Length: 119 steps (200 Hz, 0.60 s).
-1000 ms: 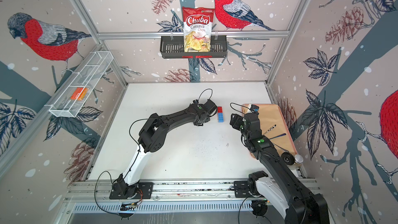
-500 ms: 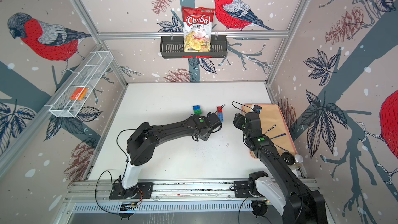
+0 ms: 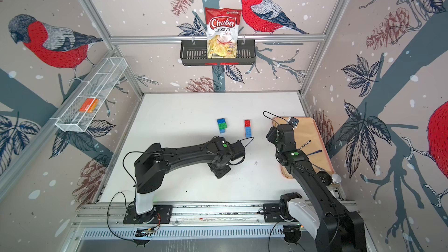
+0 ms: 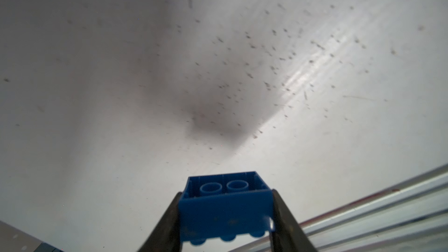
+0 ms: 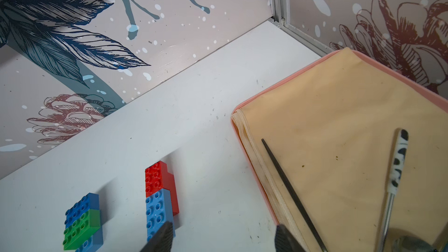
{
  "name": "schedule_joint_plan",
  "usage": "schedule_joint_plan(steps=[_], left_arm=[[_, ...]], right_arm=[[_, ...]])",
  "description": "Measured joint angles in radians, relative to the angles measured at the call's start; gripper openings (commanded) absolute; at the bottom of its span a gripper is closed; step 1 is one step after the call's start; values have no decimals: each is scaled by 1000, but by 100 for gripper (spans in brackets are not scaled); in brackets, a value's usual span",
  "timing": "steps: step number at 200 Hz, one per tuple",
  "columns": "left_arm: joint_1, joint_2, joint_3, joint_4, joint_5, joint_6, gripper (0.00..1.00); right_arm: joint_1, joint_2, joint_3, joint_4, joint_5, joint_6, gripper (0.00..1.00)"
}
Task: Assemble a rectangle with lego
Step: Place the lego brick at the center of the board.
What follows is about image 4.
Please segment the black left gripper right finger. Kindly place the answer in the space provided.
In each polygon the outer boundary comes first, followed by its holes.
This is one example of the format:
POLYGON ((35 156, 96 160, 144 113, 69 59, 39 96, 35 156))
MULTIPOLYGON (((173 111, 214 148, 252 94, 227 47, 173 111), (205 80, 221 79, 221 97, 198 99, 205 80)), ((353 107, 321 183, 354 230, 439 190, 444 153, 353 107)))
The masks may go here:
POLYGON ((272 193, 274 231, 269 235, 271 251, 317 252, 317 249, 296 221, 279 192, 273 189, 272 193))

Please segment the small blue lego brick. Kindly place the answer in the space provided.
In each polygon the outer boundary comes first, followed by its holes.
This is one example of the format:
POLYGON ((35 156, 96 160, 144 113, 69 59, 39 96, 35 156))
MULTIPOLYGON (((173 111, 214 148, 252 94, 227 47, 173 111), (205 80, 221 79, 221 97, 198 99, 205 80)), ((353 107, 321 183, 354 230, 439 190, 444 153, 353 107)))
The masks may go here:
POLYGON ((180 240, 195 246, 275 229, 273 193, 255 171, 189 177, 178 210, 180 240))

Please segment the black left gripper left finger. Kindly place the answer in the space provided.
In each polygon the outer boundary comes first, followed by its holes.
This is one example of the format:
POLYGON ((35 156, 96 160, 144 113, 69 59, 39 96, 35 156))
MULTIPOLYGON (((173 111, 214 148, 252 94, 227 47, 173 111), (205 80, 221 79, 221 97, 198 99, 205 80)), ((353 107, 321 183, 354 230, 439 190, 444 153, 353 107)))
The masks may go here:
POLYGON ((182 192, 178 192, 161 219, 137 252, 180 252, 180 214, 179 201, 182 192))

